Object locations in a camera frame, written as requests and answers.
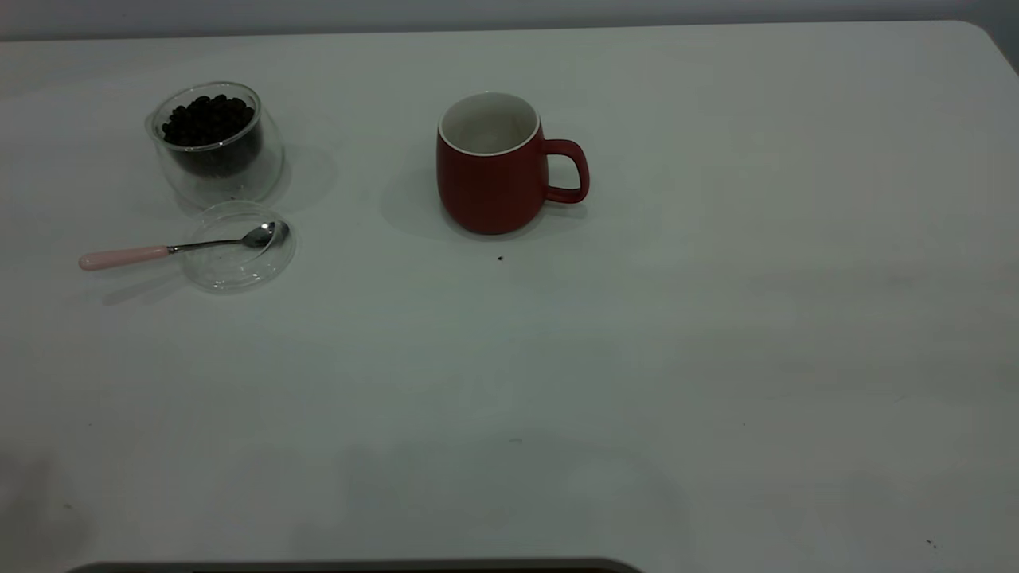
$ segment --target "mug handle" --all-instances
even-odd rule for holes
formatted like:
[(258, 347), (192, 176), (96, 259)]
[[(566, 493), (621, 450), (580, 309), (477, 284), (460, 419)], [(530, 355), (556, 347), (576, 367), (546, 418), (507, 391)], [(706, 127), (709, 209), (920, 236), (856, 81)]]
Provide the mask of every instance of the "mug handle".
[(587, 158), (584, 157), (584, 150), (570, 140), (546, 140), (541, 151), (545, 155), (569, 157), (577, 166), (577, 171), (580, 172), (580, 189), (549, 187), (545, 192), (545, 199), (558, 203), (580, 203), (583, 201), (591, 187), (591, 175), (587, 172)]

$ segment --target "mug rim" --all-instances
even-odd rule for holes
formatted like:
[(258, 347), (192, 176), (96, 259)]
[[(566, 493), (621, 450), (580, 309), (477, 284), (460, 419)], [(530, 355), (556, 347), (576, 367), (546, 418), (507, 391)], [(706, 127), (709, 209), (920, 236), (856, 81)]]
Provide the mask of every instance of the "mug rim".
[[(502, 151), (496, 151), (494, 153), (476, 153), (476, 152), (473, 152), (473, 151), (467, 151), (466, 149), (462, 149), (460, 147), (457, 147), (452, 143), (450, 143), (449, 140), (445, 137), (445, 133), (443, 133), (443, 131), (442, 131), (442, 123), (445, 122), (446, 116), (449, 115), (449, 112), (452, 111), (452, 109), (454, 107), (457, 107), (458, 105), (466, 102), (469, 99), (477, 98), (479, 96), (505, 96), (507, 98), (513, 98), (513, 99), (515, 99), (515, 100), (523, 103), (524, 105), (526, 105), (527, 108), (531, 110), (531, 113), (534, 114), (534, 129), (531, 131), (531, 135), (529, 135), (527, 138), (524, 139), (524, 141), (522, 141), (519, 144), (517, 144), (516, 146), (514, 146), (514, 147), (512, 147), (509, 149), (502, 150)], [(473, 156), (473, 157), (498, 157), (500, 155), (506, 155), (508, 153), (513, 153), (513, 152), (517, 151), (518, 149), (520, 149), (520, 148), (526, 146), (527, 144), (531, 143), (531, 141), (534, 140), (534, 137), (538, 135), (538, 131), (539, 129), (541, 129), (541, 115), (538, 113), (537, 109), (534, 109), (534, 106), (531, 105), (530, 102), (528, 102), (527, 100), (525, 100), (524, 98), (522, 98), (520, 96), (515, 96), (513, 94), (507, 94), (505, 92), (491, 92), (491, 91), (487, 91), (487, 90), (484, 91), (484, 92), (477, 92), (477, 93), (471, 94), (469, 96), (465, 96), (465, 97), (457, 100), (455, 102), (453, 102), (452, 105), (450, 105), (448, 108), (446, 108), (446, 110), (444, 112), (442, 112), (442, 117), (439, 117), (439, 124), (438, 124), (439, 138), (442, 139), (443, 143), (445, 143), (447, 146), (449, 146), (449, 148), (452, 149), (453, 151), (455, 151), (457, 153), (463, 153), (464, 155), (470, 155), (470, 156)]]

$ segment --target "white wall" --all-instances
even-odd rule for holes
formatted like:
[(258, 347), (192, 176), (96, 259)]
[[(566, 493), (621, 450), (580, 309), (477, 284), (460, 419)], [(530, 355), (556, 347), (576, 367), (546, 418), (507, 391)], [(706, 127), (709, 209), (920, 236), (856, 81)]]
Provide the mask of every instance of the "white wall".
[(8, 0), (0, 39), (950, 17), (971, 0)]

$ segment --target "glass bowl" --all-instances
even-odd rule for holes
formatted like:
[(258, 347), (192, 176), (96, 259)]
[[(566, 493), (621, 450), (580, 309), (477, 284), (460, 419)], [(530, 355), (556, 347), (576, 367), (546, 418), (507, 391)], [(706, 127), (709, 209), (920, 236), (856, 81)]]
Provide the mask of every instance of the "glass bowl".
[[(173, 110), (198, 98), (239, 98), (255, 113), (237, 134), (209, 145), (185, 147), (163, 139), (163, 124)], [(259, 201), (272, 191), (283, 168), (279, 131), (254, 90), (233, 82), (189, 88), (161, 103), (146, 121), (166, 180), (182, 198), (199, 207), (235, 199)]]
[(271, 222), (276, 223), (276, 230), (264, 249), (225, 245), (181, 253), (184, 274), (214, 293), (236, 292), (269, 281), (293, 258), (297, 237), (289, 223), (262, 205), (228, 201), (206, 209), (186, 239), (186, 243), (237, 240)]

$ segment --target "glass jar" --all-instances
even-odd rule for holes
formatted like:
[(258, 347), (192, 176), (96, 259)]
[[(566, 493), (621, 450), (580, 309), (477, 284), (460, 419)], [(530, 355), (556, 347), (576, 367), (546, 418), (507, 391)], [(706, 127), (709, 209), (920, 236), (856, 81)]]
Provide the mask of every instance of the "glass jar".
[[(163, 125), (173, 111), (186, 108), (205, 96), (240, 99), (255, 113), (236, 134), (208, 145), (173, 145), (164, 138)], [(170, 96), (149, 116), (149, 136), (156, 144), (166, 180), (183, 199), (207, 208), (235, 199), (260, 201), (279, 179), (283, 168), (283, 145), (279, 131), (254, 90), (233, 82), (213, 82)]]

